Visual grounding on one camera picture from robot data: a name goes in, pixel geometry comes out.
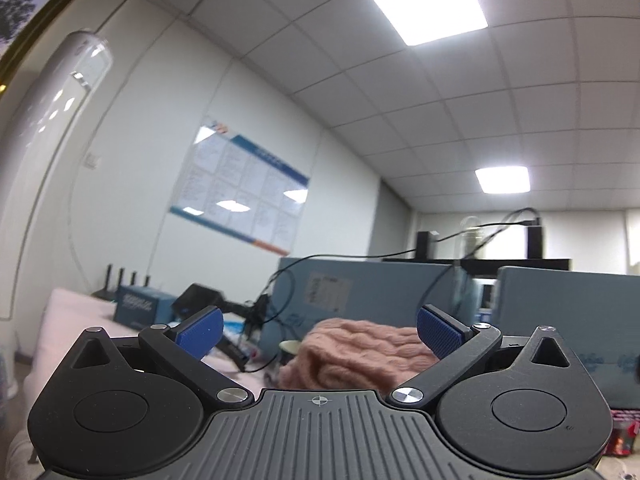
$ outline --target sticker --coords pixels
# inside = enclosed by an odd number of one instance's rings
[[[334,314],[343,314],[352,284],[353,280],[312,272],[306,282],[305,303]]]

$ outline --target poster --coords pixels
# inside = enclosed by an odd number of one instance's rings
[[[286,256],[296,239],[308,178],[217,121],[202,126],[170,212]]]

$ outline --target pink knitted hat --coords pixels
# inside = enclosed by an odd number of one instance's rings
[[[438,358],[415,328],[325,319],[305,336],[297,357],[280,369],[289,390],[373,389],[386,395]]]

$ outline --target ceiling light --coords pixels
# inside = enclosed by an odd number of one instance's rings
[[[194,209],[193,207],[183,207],[182,210],[185,213],[189,213],[190,215],[194,215],[194,216],[200,216],[201,214],[204,213],[204,211],[198,211],[197,209]]]
[[[223,207],[225,209],[229,209],[229,211],[233,213],[244,213],[245,211],[249,211],[250,207],[247,207],[235,200],[222,200],[217,202],[216,205]]]
[[[407,45],[486,28],[478,0],[374,0]]]
[[[476,170],[476,177],[485,193],[526,193],[531,190],[529,170],[524,166],[482,168]]]
[[[207,137],[212,136],[214,133],[215,133],[215,131],[212,130],[211,128],[207,128],[206,126],[202,126],[198,130],[198,134],[196,135],[196,140],[193,143],[197,144],[199,142],[202,142],[204,139],[207,139]]]
[[[308,193],[308,190],[306,189],[292,189],[291,191],[285,191],[284,195],[288,196],[290,199],[292,199],[295,202],[298,202],[299,204],[303,204],[306,202],[307,193]]]

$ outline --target tree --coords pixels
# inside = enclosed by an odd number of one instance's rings
[[[0,0],[0,42],[10,43],[35,8],[33,0]]]

